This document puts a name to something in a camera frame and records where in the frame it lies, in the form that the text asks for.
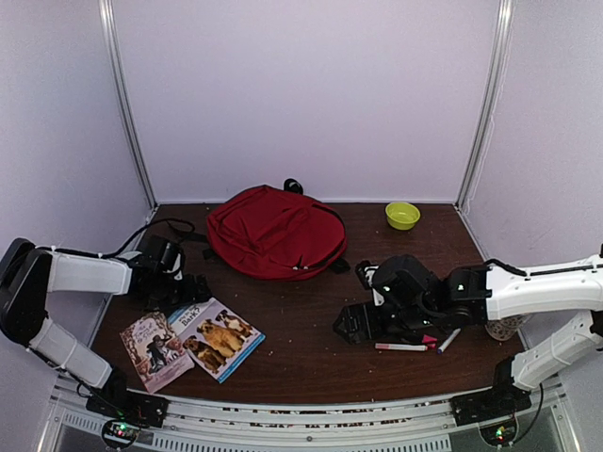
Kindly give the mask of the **dog book Why Dogs Bark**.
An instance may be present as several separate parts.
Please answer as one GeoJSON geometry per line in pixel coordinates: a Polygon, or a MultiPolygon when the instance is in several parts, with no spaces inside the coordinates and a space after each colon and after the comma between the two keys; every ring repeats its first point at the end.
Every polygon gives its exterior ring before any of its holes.
{"type": "Polygon", "coordinates": [[[218,383],[224,383],[266,338],[215,298],[180,308],[168,321],[187,354],[218,383]]]}

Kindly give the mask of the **red backpack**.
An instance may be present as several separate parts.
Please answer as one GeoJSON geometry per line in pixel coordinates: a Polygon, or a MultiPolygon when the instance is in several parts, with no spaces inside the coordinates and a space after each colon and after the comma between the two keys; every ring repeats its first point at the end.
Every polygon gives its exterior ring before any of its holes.
{"type": "Polygon", "coordinates": [[[206,218],[208,245],[234,270],[266,281],[308,280],[350,270],[342,217],[300,193],[272,186],[246,189],[206,218]]]}

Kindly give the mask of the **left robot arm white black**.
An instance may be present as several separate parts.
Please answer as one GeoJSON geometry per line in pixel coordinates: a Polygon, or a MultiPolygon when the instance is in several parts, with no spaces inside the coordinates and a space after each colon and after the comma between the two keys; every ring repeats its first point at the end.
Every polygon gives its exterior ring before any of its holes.
{"type": "Polygon", "coordinates": [[[114,417],[125,418],[136,408],[125,374],[53,321],[47,296],[128,296],[146,301],[151,312],[170,314],[212,296],[205,277],[185,273],[184,264],[182,248],[158,236],[141,250],[112,254],[38,247],[16,238],[1,258],[1,332],[73,376],[114,417]]]}

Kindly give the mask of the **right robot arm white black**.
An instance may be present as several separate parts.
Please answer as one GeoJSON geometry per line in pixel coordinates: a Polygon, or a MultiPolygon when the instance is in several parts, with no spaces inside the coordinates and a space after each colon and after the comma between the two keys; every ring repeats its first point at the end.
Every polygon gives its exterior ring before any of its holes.
{"type": "Polygon", "coordinates": [[[385,337],[415,339],[433,327],[454,331],[512,317],[573,311],[539,345],[497,365],[483,395],[489,414],[504,414],[543,380],[602,344],[602,257],[549,266],[515,267],[498,259],[462,266],[438,278],[410,254],[379,265],[363,261],[356,275],[373,299],[344,307],[334,332],[350,344],[385,337]]]}

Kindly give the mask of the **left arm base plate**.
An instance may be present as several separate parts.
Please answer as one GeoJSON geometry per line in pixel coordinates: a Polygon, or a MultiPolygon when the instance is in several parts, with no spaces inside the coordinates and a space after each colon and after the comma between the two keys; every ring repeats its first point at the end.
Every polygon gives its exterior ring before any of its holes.
{"type": "Polygon", "coordinates": [[[86,402],[86,409],[144,428],[161,428],[169,404],[170,401],[164,397],[128,392],[125,402],[120,407],[114,408],[101,401],[99,397],[92,396],[86,402]]]}

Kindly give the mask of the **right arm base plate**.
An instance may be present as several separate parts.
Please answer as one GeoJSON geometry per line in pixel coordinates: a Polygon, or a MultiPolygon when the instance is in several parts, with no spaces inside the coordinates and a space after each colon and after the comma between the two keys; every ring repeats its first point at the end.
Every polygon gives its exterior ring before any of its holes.
{"type": "Polygon", "coordinates": [[[458,427],[497,419],[531,407],[529,393],[495,393],[483,391],[457,395],[450,400],[458,427]]]}

